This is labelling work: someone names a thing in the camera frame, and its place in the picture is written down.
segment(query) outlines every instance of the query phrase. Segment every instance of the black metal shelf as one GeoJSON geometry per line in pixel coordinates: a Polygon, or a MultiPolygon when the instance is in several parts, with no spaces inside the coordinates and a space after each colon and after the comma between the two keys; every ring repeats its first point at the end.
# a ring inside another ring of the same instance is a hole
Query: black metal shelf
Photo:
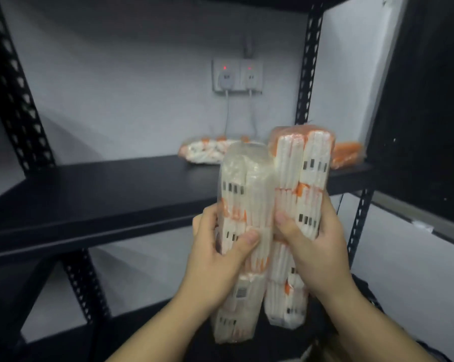
{"type": "Polygon", "coordinates": [[[314,4],[323,4],[323,10],[330,9],[347,0],[212,0],[233,2],[262,8],[271,8],[284,11],[308,12],[314,4]]]}
{"type": "MultiPolygon", "coordinates": [[[[217,198],[218,166],[160,156],[60,166],[0,196],[0,264],[188,226],[217,198]]],[[[330,194],[367,188],[372,166],[332,170],[330,194]]]]}

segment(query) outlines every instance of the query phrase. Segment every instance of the forearm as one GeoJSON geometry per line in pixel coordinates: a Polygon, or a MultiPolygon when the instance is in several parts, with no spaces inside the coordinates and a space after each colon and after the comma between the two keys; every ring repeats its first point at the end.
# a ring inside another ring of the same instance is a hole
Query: forearm
{"type": "Polygon", "coordinates": [[[352,359],[361,362],[435,362],[355,286],[342,297],[324,304],[352,359]]]}
{"type": "Polygon", "coordinates": [[[176,295],[107,362],[180,361],[207,315],[176,295]]]}

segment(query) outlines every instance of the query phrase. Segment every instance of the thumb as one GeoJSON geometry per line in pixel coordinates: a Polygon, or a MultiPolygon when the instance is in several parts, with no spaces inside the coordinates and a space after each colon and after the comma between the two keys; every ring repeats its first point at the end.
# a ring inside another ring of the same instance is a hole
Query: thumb
{"type": "Polygon", "coordinates": [[[294,220],[284,212],[276,212],[275,219],[277,228],[284,235],[293,253],[299,253],[303,247],[311,246],[311,241],[303,235],[294,220]]]}
{"type": "Polygon", "coordinates": [[[232,249],[225,255],[225,262],[238,272],[245,259],[254,250],[255,246],[259,243],[259,233],[255,230],[249,230],[238,237],[232,249]]]}

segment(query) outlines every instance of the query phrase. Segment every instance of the right hand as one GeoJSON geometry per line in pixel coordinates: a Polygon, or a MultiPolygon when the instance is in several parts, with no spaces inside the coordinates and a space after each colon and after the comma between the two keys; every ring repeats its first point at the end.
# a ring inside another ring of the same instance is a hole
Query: right hand
{"type": "Polygon", "coordinates": [[[289,243],[296,268],[310,293],[321,303],[356,289],[348,262],[343,226],[326,192],[321,206],[319,236],[311,241],[293,219],[277,212],[276,226],[289,243]]]}

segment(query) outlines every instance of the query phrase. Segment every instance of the slotted metal upright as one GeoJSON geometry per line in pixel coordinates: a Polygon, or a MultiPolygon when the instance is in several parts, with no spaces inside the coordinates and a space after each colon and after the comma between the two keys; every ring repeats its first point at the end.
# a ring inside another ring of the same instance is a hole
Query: slotted metal upright
{"type": "MultiPolygon", "coordinates": [[[[299,79],[299,92],[296,104],[295,124],[305,124],[308,122],[309,109],[311,103],[311,95],[315,76],[316,62],[318,58],[319,41],[321,37],[321,26],[323,23],[323,14],[326,7],[331,7],[332,4],[324,4],[322,2],[314,2],[307,10],[308,21],[304,40],[304,49],[302,55],[302,68],[299,79]]],[[[9,33],[6,20],[0,6],[0,118],[4,125],[5,131],[13,146],[16,157],[21,165],[26,180],[34,179],[39,173],[45,169],[56,168],[54,154],[48,142],[48,138],[41,123],[41,118],[34,103],[31,90],[29,88],[26,76],[24,74],[19,56],[14,47],[11,35],[9,33]]],[[[359,206],[356,212],[356,217],[351,230],[350,238],[348,239],[348,251],[350,256],[350,264],[352,264],[356,249],[361,237],[365,219],[371,203],[373,195],[373,183],[370,180],[365,181],[367,186],[362,189],[360,195],[359,206]]],[[[347,188],[354,190],[353,185],[347,188]]],[[[184,216],[179,218],[175,223],[179,227],[188,224],[193,216],[184,216]]],[[[110,233],[104,235],[103,240],[99,241],[98,237],[89,243],[93,246],[99,243],[107,243],[114,240],[126,239],[126,234],[135,233],[145,235],[157,231],[165,230],[165,225],[156,224],[152,228],[146,230],[136,230],[136,232],[124,232],[124,235],[112,236],[110,233]]],[[[84,244],[83,238],[78,238],[78,244],[84,244]]],[[[35,254],[33,248],[28,248],[24,253],[31,257],[35,254]]],[[[73,251],[55,250],[54,257],[46,257],[48,264],[52,261],[60,259],[62,261],[65,272],[67,273],[70,284],[73,288],[77,301],[83,311],[88,324],[94,327],[91,350],[94,351],[96,337],[99,327],[111,318],[111,313],[104,296],[102,287],[97,278],[95,268],[91,262],[89,251],[83,245],[78,246],[73,251]]],[[[37,254],[43,256],[43,253],[38,249],[37,254]]],[[[12,261],[20,259],[19,255],[14,253],[11,256],[0,256],[0,262],[12,261]]],[[[47,269],[51,271],[51,266],[38,268],[40,270],[47,269]]],[[[38,272],[44,279],[44,272],[38,272]]],[[[6,317],[8,310],[0,310],[0,318],[6,317]]],[[[25,347],[24,340],[19,333],[22,323],[15,324],[15,328],[0,326],[0,358],[7,357],[13,359],[18,354],[23,353],[25,347]]]]}

